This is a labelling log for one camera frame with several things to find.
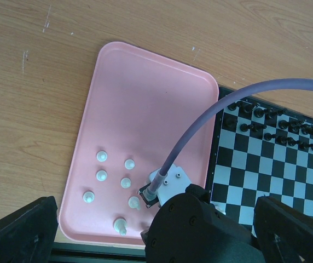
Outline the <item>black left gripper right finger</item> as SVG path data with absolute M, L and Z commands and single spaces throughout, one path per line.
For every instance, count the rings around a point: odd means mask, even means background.
M 259 197 L 254 231 L 266 262 L 313 262 L 313 219 L 272 197 Z

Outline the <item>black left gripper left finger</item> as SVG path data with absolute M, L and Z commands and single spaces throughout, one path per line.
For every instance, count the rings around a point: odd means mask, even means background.
M 0 262 L 48 262 L 58 228 L 53 196 L 0 219 Z

